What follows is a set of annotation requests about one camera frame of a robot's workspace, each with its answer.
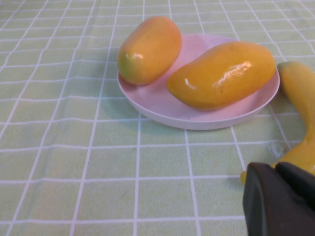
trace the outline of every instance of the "toy mango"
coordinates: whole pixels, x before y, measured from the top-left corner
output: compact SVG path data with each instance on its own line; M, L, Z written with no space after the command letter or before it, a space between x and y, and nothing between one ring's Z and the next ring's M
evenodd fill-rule
M220 109L251 95L275 72L272 54L250 42L215 46L175 71L169 92L197 110Z
M149 84L173 65L181 49L182 35L176 24L165 16L150 17L121 45L118 71L131 84Z

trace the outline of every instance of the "green checkered tablecloth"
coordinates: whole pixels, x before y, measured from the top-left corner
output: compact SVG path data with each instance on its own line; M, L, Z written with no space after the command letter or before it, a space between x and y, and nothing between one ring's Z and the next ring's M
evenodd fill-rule
M245 236L251 161L305 135L279 94L253 119L186 131L121 93L119 46L152 15L315 69L314 0L2 0L0 236Z

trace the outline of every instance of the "yellow banana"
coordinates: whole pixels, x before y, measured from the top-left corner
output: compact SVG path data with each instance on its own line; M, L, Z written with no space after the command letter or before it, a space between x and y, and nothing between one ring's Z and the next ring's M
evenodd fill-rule
M271 166L289 162L315 175L315 73L295 61L281 62L277 69L281 90L299 112L307 132L301 143ZM241 181L245 183L246 171L241 173Z

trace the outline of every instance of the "pink plate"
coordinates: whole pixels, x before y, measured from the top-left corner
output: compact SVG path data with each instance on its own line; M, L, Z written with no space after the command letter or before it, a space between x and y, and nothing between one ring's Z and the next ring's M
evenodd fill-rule
M183 34L183 46L173 66L155 82L146 86L131 85L120 76L119 85L131 105L146 117L181 129L211 130L242 123L259 113L276 95L280 78L276 69L269 82L245 99L211 112L197 111L173 97L166 88L168 77L182 65L206 50L235 39L207 35Z

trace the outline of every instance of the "yellow mango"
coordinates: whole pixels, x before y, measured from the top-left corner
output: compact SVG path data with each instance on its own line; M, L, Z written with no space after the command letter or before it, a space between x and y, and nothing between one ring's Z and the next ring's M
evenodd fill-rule
M246 98L275 72L272 54L264 47L235 41L207 50L175 71L169 92L197 110L220 109Z
M145 85L162 76L182 49L182 35L165 16L143 21L124 41L117 55L118 71L129 83Z

